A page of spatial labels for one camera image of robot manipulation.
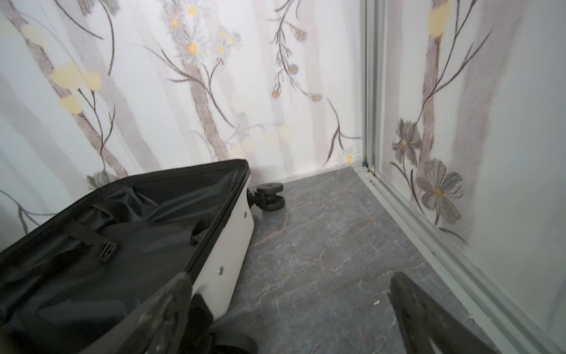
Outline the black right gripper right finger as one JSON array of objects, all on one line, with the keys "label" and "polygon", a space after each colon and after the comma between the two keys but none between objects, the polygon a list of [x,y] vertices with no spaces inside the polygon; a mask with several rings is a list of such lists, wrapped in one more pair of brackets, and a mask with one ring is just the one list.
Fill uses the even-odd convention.
[{"label": "black right gripper right finger", "polygon": [[389,299],[407,353],[495,353],[402,272],[393,275]]}]

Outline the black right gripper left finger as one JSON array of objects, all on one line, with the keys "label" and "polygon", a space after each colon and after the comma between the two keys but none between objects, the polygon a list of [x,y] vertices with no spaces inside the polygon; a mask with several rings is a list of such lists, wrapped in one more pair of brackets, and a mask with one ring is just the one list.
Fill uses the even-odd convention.
[{"label": "black right gripper left finger", "polygon": [[84,353],[177,353],[188,323],[190,276],[181,272]]}]

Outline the white hard-shell suitcase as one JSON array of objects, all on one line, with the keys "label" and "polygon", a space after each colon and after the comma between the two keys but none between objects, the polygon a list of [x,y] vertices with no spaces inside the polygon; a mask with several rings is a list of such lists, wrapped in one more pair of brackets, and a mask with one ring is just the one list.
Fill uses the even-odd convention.
[{"label": "white hard-shell suitcase", "polygon": [[84,353],[181,272],[188,323],[177,353],[256,353],[215,330],[254,232],[252,207],[285,205],[283,185],[249,189],[244,159],[130,176],[98,187],[1,253],[1,351]]}]

